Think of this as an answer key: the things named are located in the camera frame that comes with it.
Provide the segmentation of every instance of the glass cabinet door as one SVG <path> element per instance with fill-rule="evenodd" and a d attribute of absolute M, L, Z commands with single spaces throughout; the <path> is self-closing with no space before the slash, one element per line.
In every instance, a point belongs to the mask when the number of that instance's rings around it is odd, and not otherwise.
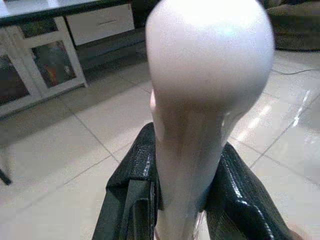
<path fill-rule="evenodd" d="M 0 106 L 30 95 L 7 54 L 0 55 Z"/>
<path fill-rule="evenodd" d="M 0 116 L 40 99 L 40 93 L 4 29 L 0 29 Z"/>
<path fill-rule="evenodd" d="M 7 27 L 43 97 L 87 86 L 63 17 Z"/>
<path fill-rule="evenodd" d="M 64 43 L 54 41 L 33 47 L 32 58 L 47 88 L 52 88 L 76 78 Z"/>
<path fill-rule="evenodd" d="M 53 18 L 22 23 L 17 25 L 17 27 L 21 31 L 23 38 L 31 38 L 58 31 L 56 22 Z"/>

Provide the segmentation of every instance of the white cabinet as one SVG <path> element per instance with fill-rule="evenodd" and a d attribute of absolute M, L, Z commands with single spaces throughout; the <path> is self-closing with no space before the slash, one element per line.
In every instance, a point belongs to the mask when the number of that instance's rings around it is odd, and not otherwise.
<path fill-rule="evenodd" d="M 6 30 L 42 97 L 86 85 L 63 17 L 10 26 Z"/>
<path fill-rule="evenodd" d="M 0 116 L 87 86 L 63 17 L 0 29 Z"/>
<path fill-rule="evenodd" d="M 8 33 L 0 29 L 0 116 L 41 99 Z"/>
<path fill-rule="evenodd" d="M 135 29 L 131 4 L 123 4 L 66 17 L 76 45 Z"/>

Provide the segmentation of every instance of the floor tile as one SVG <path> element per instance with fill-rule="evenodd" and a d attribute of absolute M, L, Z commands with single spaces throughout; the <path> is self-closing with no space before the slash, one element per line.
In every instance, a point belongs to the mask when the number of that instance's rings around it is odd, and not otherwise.
<path fill-rule="evenodd" d="M 263 93 L 231 137 L 263 153 L 300 114 L 299 107 Z"/>
<path fill-rule="evenodd" d="M 85 112 L 134 86 L 109 71 L 92 72 L 90 77 L 89 87 L 73 89 L 60 97 L 73 113 Z"/>
<path fill-rule="evenodd" d="M 316 78 L 306 73 L 283 75 L 271 72 L 263 92 L 305 107 L 320 94 L 319 78 L 320 75 Z"/>
<path fill-rule="evenodd" d="M 285 222 L 303 230 L 312 239 L 320 239 L 320 187 L 267 157 L 262 157 L 252 170 Z"/>
<path fill-rule="evenodd" d="M 120 163 L 124 157 L 126 156 L 126 154 L 129 152 L 131 146 L 132 146 L 133 142 L 128 143 L 127 145 L 125 145 L 124 147 L 120 148 L 118 151 L 113 153 L 113 156 L 115 157 L 115 159 Z"/>
<path fill-rule="evenodd" d="M 146 81 L 146 82 L 140 83 L 138 86 L 151 94 L 151 91 L 153 88 L 151 81 Z"/>
<path fill-rule="evenodd" d="M 320 100 L 279 138 L 267 156 L 320 184 Z"/>
<path fill-rule="evenodd" d="M 110 154 L 57 98 L 0 122 L 0 222 Z"/>
<path fill-rule="evenodd" d="M 145 54 L 118 59 L 115 66 L 115 73 L 131 83 L 139 84 L 151 80 Z"/>
<path fill-rule="evenodd" d="M 294 73 L 308 69 L 320 69 L 320 51 L 283 51 L 276 50 L 272 69 L 283 73 Z M 311 77 L 319 77 L 320 71 L 306 71 Z"/>
<path fill-rule="evenodd" d="M 244 145 L 242 142 L 229 137 L 228 142 L 234 147 L 241 159 L 247 166 L 251 166 L 261 155 L 261 153 L 253 150 L 252 148 Z"/>
<path fill-rule="evenodd" d="M 118 163 L 110 156 L 0 225 L 2 240 L 89 240 L 108 179 Z"/>
<path fill-rule="evenodd" d="M 114 75 L 61 99 L 112 153 L 152 121 L 150 94 Z"/>

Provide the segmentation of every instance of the white tile floor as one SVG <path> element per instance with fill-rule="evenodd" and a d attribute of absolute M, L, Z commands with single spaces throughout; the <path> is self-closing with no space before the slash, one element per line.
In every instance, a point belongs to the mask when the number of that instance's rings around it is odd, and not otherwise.
<path fill-rule="evenodd" d="M 277 51 L 273 69 L 320 68 L 320 52 Z M 143 54 L 86 74 L 89 88 L 0 121 L 1 240 L 89 240 L 105 185 L 144 124 L 151 82 Z M 320 239 L 320 71 L 272 72 L 229 139 L 285 221 Z"/>

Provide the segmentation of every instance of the cabinet drawer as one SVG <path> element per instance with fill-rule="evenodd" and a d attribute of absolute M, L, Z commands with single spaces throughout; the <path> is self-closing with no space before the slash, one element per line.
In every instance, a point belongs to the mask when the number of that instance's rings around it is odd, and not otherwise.
<path fill-rule="evenodd" d="M 130 4 L 69 15 L 66 18 L 76 45 L 135 28 Z"/>

